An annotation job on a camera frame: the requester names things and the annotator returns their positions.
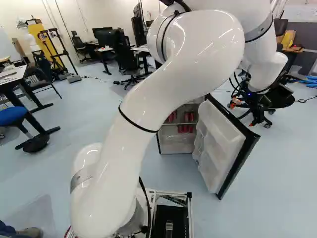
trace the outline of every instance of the open fridge door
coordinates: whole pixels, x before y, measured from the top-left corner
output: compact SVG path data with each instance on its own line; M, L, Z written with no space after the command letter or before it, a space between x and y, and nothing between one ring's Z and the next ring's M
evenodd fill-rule
M198 109L193 159L210 193L221 200L260 136L246 128L212 95Z

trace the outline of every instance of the person's shoe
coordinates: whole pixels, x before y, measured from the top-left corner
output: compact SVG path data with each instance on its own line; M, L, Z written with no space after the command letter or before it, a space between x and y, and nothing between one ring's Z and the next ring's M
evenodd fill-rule
M16 231L19 235L25 235L30 238L42 238L43 237L43 231L36 227L30 227L27 229L24 229L22 231Z

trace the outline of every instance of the person's leg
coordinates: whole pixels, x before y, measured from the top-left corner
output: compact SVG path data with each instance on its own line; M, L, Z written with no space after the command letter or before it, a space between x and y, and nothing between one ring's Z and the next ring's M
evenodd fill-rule
M4 222L0 221L0 237L1 236L10 238L42 238L43 232L36 227L16 231L13 227L7 226Z

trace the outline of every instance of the light blue floor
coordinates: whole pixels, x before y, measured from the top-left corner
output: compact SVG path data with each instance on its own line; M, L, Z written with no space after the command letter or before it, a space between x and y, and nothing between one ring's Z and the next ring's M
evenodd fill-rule
M80 74L105 81L122 80L117 68L112 76L102 73L102 64L78 68ZM38 226L46 237L63 237L70 225L69 183L73 158L84 145L103 140L125 94L122 86L84 79L57 82L63 99L47 90L37 94L42 103L54 106L34 116L46 129L60 126L49 146L36 155L14 147L18 139L0 147L0 219L19 228ZM231 90L228 84L221 87ZM314 96L316 90L291 85L296 98ZM223 103L226 92L214 92ZM310 238L317 234L317 135L316 101L296 103L268 115L271 129L256 126L260 134L236 180L222 201L208 193L190 155L158 153L154 139L143 160L141 176L146 187L193 192L197 238ZM31 109L34 104L23 98ZM236 115L242 110L236 109ZM250 118L244 119L248 125ZM34 129L24 123L35 134Z

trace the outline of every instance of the red can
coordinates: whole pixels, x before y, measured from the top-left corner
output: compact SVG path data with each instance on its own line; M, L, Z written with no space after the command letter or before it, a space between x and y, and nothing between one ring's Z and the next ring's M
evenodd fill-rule
M189 125L184 125L184 133L187 133L188 132L188 130L189 130Z
M189 121L190 122L194 122L195 121L195 114L194 113L190 113Z
M174 117L174 120L177 119L177 111L173 111L173 117Z
M167 118L168 123L172 123L173 122L173 118L174 118L173 114L169 115L168 118Z
M178 133L183 133L183 132L184 132L183 125L179 125L178 126Z
M184 121L189 122L189 113L185 113L184 115Z

